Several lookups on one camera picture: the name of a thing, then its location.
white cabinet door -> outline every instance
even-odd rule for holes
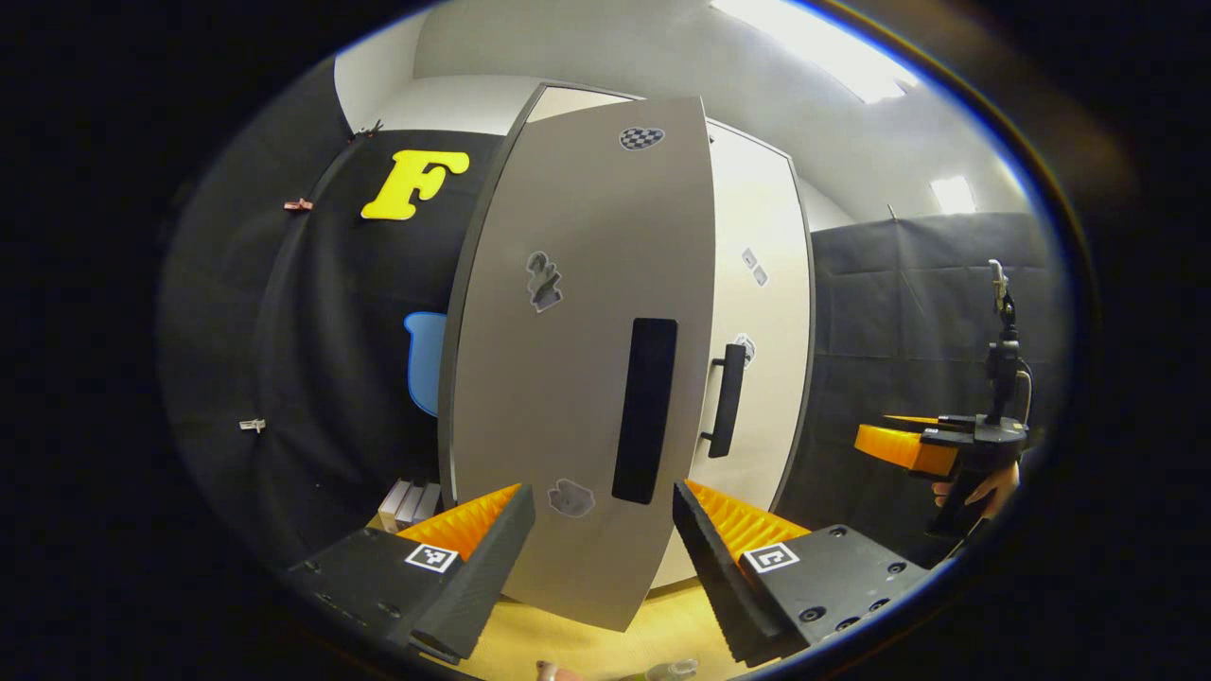
[[[647,595],[675,533],[673,482],[689,475],[699,440],[714,205],[696,97],[521,128],[474,254],[448,414],[460,502],[516,482],[535,490],[536,520],[505,595],[615,630]],[[659,372],[633,370],[660,350],[632,347],[654,338],[632,334],[637,319],[671,320],[676,337],[665,347],[667,407],[636,412],[629,430],[625,402],[659,404],[661,388]],[[654,446],[652,414],[666,416]],[[636,487],[650,498],[635,500]]]
[[[786,156],[723,126],[708,124],[707,130],[714,138],[711,356],[722,357],[741,333],[756,353],[745,367],[730,452],[708,458],[711,443],[701,440],[689,477],[768,509],[787,464],[803,400],[810,320],[807,235]],[[706,433],[716,428],[721,374],[721,367],[708,374],[701,428]],[[653,586],[693,576],[689,555],[675,532]]]

human hand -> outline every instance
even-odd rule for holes
[[[575,671],[559,669],[553,662],[538,660],[538,681],[585,681],[584,676]]]
[[[982,517],[993,517],[1000,511],[1000,507],[1005,505],[1005,499],[1014,493],[1014,490],[1017,490],[1017,474],[1018,470],[1016,463],[1009,468],[1003,468],[992,473],[988,477],[985,477],[985,481],[981,482],[974,492],[971,492],[971,496],[969,496],[963,504],[974,504],[988,496],[991,492],[993,493],[993,497],[988,499],[988,505],[985,507]],[[946,503],[946,497],[951,493],[951,487],[952,485],[949,482],[934,483],[934,493],[939,494],[939,497],[934,499],[936,505],[941,507]]]

floor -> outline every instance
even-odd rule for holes
[[[381,528],[377,519],[369,526]],[[576,671],[585,681],[614,681],[685,658],[699,662],[699,679],[731,679],[751,671],[731,659],[698,578],[653,589],[625,633],[501,596],[470,658],[457,666],[434,662],[492,681],[534,681],[534,663],[545,659]]]

